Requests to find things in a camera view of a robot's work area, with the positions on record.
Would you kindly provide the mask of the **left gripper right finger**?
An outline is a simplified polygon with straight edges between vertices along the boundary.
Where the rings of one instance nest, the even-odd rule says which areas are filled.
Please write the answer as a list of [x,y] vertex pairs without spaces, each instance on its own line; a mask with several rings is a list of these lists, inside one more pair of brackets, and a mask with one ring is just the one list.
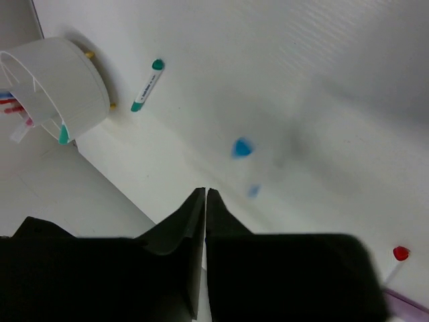
[[206,262],[213,321],[386,321],[370,255],[339,233],[256,234],[210,189]]

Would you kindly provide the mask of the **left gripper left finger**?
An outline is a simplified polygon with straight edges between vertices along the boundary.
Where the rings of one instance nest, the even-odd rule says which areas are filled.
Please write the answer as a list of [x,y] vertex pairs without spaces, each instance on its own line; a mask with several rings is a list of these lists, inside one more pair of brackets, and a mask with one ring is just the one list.
[[75,237],[27,217],[1,239],[1,320],[194,320],[204,224],[203,188],[134,238]]

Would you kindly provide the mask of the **red gel pen clear cap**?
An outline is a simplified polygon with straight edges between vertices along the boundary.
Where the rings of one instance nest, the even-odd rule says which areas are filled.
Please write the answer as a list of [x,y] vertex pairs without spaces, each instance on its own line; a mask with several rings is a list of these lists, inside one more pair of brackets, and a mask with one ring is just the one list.
[[27,133],[34,127],[34,122],[30,116],[26,116],[23,121],[17,126],[15,131],[10,135],[10,140],[15,143],[20,143]]

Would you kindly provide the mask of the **red capped white marker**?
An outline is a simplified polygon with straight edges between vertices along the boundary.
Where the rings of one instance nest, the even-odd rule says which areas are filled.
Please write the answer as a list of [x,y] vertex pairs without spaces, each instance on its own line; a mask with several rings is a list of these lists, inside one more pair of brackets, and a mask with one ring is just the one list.
[[394,263],[389,271],[389,274],[384,278],[383,285],[387,286],[397,275],[401,267],[404,265],[405,261],[410,257],[411,251],[404,246],[396,246],[392,250]]

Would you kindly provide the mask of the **red ballpoint pen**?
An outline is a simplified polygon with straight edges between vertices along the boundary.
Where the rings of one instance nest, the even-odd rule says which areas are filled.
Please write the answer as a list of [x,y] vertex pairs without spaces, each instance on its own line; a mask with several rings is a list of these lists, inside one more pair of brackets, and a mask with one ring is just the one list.
[[10,115],[14,113],[23,113],[25,109],[17,101],[17,99],[5,89],[1,89],[1,116]]

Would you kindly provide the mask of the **teal capped white marker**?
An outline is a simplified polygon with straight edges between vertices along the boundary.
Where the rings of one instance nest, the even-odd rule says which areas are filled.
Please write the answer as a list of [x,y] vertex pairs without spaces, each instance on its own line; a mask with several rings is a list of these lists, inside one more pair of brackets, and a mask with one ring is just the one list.
[[164,69],[165,69],[165,62],[162,59],[158,58],[152,62],[151,74],[147,82],[143,85],[142,89],[140,90],[133,104],[131,105],[131,112],[135,113],[141,110],[144,103],[147,101],[149,94],[151,93],[154,86],[156,85],[159,77],[163,73]]

